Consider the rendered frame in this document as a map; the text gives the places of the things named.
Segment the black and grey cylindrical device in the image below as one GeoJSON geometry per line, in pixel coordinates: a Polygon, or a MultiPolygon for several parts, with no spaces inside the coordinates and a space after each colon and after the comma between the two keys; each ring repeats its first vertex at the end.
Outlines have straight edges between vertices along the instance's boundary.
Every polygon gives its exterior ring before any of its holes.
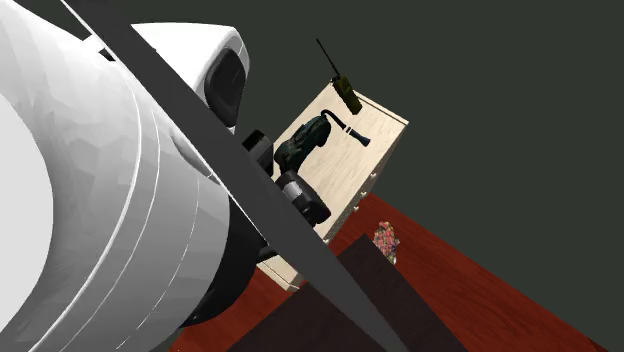
{"type": "Polygon", "coordinates": [[[282,173],[275,184],[286,198],[315,227],[331,216],[331,211],[317,192],[295,171],[282,173]]]}

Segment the dark grey flat bar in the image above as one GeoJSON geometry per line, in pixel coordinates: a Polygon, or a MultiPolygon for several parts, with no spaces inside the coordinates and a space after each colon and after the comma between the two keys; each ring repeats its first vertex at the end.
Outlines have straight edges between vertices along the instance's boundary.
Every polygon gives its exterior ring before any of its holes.
{"type": "Polygon", "coordinates": [[[358,283],[258,163],[109,1],[61,2],[150,93],[278,254],[385,352],[409,352],[358,283]]]}

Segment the light wooden chest of drawers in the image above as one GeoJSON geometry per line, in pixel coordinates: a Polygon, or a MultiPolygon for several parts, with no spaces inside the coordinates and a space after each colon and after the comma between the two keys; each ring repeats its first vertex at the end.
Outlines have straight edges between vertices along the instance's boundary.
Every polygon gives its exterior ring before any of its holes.
{"type": "Polygon", "coordinates": [[[281,133],[279,146],[300,125],[328,109],[348,127],[371,140],[363,146],[337,125],[332,126],[326,144],[314,149],[299,169],[300,176],[318,193],[331,216],[314,227],[319,237],[330,243],[359,202],[371,192],[379,174],[392,155],[409,121],[357,93],[361,111],[350,113],[334,88],[328,84],[281,133]]]}

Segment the olive green walkie-talkie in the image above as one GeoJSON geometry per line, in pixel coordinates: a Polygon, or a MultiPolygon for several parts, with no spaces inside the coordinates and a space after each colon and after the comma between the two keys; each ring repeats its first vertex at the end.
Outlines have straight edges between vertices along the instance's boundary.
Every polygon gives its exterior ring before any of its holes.
{"type": "Polygon", "coordinates": [[[331,79],[333,88],[335,89],[339,97],[343,100],[343,102],[345,103],[349,111],[353,115],[357,115],[362,109],[362,104],[360,103],[359,98],[355,94],[350,81],[348,80],[346,76],[342,75],[339,72],[339,70],[337,69],[333,61],[331,60],[330,56],[328,55],[327,51],[323,47],[321,41],[319,39],[316,39],[316,42],[318,43],[319,47],[321,48],[323,54],[327,58],[328,62],[330,63],[335,73],[334,77],[331,79]]]}

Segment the dark brown table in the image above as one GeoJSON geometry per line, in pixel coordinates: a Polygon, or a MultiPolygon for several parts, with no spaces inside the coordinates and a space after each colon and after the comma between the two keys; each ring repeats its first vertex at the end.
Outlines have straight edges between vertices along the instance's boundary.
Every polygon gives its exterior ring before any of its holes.
{"type": "MultiPolygon", "coordinates": [[[[468,352],[373,242],[361,236],[338,260],[409,352],[468,352]]],[[[386,352],[307,284],[227,352],[386,352]]]]}

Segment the pink flower bouquet in vase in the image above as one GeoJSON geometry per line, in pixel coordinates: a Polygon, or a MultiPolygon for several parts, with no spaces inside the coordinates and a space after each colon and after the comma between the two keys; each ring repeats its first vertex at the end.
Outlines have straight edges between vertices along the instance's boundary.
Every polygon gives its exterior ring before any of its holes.
{"type": "Polygon", "coordinates": [[[373,243],[391,264],[396,264],[397,247],[400,240],[396,237],[389,222],[382,221],[379,223],[378,229],[374,232],[373,243]]]}

